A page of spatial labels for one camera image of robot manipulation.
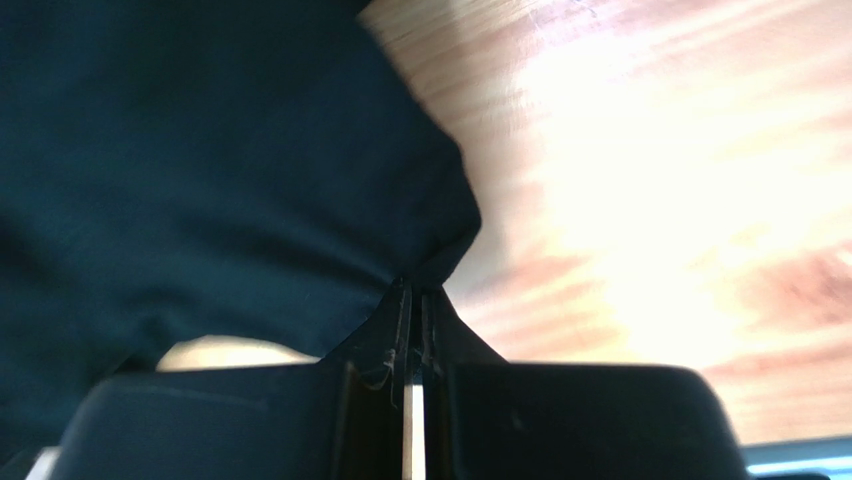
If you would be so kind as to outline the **black t shirt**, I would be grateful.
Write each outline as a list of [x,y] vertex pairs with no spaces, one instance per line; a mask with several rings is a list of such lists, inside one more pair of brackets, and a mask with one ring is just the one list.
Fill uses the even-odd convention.
[[322,356],[481,217],[362,1],[1,5],[1,463],[176,343]]

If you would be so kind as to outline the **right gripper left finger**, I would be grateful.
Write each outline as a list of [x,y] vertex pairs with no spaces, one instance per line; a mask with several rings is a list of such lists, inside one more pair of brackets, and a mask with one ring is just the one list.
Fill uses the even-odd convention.
[[56,479],[407,479],[413,292],[397,281],[315,363],[113,377],[61,442]]

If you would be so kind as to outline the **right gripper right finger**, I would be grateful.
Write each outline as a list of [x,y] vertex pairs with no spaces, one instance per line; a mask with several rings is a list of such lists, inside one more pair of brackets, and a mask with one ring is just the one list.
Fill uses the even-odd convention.
[[727,416],[672,366],[512,363],[422,298],[430,479],[744,479]]

